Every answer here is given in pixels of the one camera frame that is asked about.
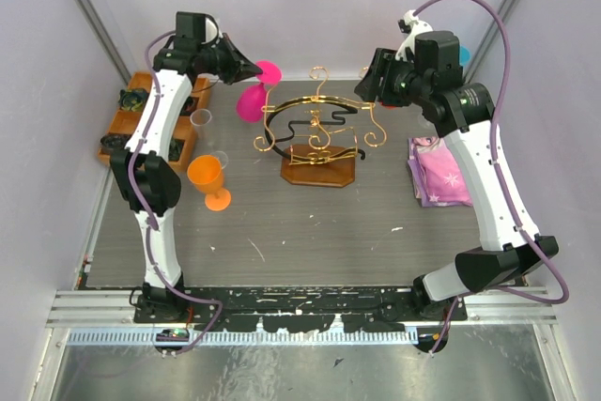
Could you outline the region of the blue wine glass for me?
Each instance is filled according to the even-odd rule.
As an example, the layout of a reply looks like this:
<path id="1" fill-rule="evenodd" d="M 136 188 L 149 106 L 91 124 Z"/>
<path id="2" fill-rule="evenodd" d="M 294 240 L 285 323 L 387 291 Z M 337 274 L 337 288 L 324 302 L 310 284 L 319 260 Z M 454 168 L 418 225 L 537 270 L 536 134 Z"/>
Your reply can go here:
<path id="1" fill-rule="evenodd" d="M 463 67 L 466 68 L 468 66 L 468 64 L 470 63 L 471 60 L 471 53 L 470 50 L 461 45 L 459 47 L 459 64 Z"/>

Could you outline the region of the pink wine glass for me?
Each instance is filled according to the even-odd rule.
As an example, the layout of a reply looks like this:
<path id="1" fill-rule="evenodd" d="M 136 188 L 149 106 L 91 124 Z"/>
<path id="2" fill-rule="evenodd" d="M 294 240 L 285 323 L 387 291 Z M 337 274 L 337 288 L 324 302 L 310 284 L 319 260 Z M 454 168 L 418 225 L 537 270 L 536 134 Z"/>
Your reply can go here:
<path id="1" fill-rule="evenodd" d="M 245 122 L 255 123 L 262 119 L 262 107 L 267 101 L 266 86 L 275 86 L 282 80 L 280 68 L 268 60 L 259 60 L 255 64 L 262 70 L 256 75 L 258 83 L 246 88 L 236 105 L 238 116 Z"/>

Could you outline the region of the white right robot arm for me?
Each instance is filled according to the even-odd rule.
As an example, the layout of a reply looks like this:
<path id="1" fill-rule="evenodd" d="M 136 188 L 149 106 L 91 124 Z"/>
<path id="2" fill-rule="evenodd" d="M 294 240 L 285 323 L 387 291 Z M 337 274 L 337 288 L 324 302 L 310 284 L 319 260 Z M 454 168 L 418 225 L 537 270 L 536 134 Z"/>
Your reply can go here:
<path id="1" fill-rule="evenodd" d="M 450 31 L 435 31 L 428 23 L 402 23 L 406 38 L 396 51 L 378 48 L 354 92 L 360 102 L 315 94 L 279 106 L 269 103 L 281 77 L 268 64 L 258 85 L 246 89 L 240 105 L 254 108 L 254 118 L 269 125 L 284 109 L 302 103 L 328 103 L 373 110 L 415 104 L 451 151 L 467 184 L 480 232 L 480 245 L 455 256 L 453 263 L 416 278 L 411 298 L 416 316 L 431 320 L 445 302 L 488 289 L 509 292 L 506 282 L 546 266 L 559 252 L 552 236 L 542 236 L 525 209 L 504 157 L 499 113 L 501 100 L 492 100 L 481 84 L 467 84 L 460 64 L 460 43 Z"/>

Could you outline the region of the clear wine glass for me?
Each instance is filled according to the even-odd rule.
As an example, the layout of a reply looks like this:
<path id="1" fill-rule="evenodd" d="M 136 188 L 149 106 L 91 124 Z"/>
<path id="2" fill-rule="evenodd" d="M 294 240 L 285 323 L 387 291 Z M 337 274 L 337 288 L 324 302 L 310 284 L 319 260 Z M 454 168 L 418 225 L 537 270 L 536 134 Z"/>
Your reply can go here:
<path id="1" fill-rule="evenodd" d="M 432 124 L 422 114 L 418 114 L 418 124 L 424 130 L 432 129 Z"/>
<path id="2" fill-rule="evenodd" d="M 221 135 L 212 112 L 208 109 L 199 108 L 191 114 L 190 122 L 203 149 L 209 155 L 215 157 L 221 168 L 225 169 L 229 164 L 229 158 L 223 151 Z"/>

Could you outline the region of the orange wine glass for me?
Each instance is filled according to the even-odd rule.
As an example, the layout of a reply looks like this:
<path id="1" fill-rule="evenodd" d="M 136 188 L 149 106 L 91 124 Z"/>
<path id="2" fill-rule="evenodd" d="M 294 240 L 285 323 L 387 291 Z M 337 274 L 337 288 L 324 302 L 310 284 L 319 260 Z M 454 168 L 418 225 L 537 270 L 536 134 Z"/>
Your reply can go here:
<path id="1" fill-rule="evenodd" d="M 191 184 L 205 196 L 205 205 L 211 211 L 223 211 L 231 203 L 231 193 L 224 186 L 220 161 L 212 155 L 195 158 L 187 168 Z"/>

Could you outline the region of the red wine glass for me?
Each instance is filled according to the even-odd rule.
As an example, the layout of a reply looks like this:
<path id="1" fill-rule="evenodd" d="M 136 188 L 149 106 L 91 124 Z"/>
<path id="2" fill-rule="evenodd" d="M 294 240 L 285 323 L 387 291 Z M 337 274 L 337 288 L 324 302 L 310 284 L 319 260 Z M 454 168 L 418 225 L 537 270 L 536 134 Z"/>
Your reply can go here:
<path id="1" fill-rule="evenodd" d="M 399 108 L 398 105 L 396 105 L 396 104 L 389 104 L 389 103 L 385 103 L 385 102 L 381 102 L 380 104 L 382 105 L 382 107 L 384 107 L 386 109 Z"/>

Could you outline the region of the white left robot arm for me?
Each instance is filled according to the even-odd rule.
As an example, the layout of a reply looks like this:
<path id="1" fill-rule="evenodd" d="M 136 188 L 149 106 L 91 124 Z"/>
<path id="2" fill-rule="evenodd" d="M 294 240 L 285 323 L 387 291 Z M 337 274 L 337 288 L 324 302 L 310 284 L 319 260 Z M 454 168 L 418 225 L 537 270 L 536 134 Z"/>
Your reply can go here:
<path id="1" fill-rule="evenodd" d="M 120 194 L 142 236 L 145 276 L 135 307 L 152 319 L 177 322 L 189 312 L 174 231 L 181 180 L 169 165 L 169 148 L 197 77 L 210 74 L 223 79 L 231 67 L 222 59 L 230 49 L 223 37 L 211 15 L 177 13 L 174 30 L 154 40 L 164 47 L 156 55 L 145 55 L 151 86 L 138 125 L 125 147 L 110 158 Z"/>

